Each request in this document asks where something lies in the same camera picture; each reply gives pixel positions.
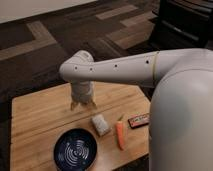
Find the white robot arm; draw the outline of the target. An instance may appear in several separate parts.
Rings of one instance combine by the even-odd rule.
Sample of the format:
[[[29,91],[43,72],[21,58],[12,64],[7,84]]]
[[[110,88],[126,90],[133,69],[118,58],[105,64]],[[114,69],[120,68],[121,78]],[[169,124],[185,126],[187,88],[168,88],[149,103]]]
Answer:
[[[213,50],[160,50],[99,62],[80,50],[59,72],[75,95],[92,81],[153,88],[149,171],[213,171]]]

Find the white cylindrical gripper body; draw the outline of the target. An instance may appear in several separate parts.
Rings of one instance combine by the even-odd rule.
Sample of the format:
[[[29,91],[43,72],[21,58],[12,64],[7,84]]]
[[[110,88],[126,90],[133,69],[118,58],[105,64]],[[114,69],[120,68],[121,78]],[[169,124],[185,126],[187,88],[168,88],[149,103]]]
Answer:
[[[78,103],[89,103],[93,100],[93,83],[91,81],[71,84],[71,97]]]

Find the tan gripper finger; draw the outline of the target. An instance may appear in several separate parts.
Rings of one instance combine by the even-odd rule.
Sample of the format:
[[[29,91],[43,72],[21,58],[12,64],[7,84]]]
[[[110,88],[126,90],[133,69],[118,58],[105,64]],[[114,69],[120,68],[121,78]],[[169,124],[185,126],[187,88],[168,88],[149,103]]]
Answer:
[[[89,108],[91,108],[91,109],[97,109],[97,105],[95,104],[95,102],[89,102],[88,103],[88,106],[89,106]]]
[[[70,110],[73,111],[79,105],[78,102],[71,102]]]

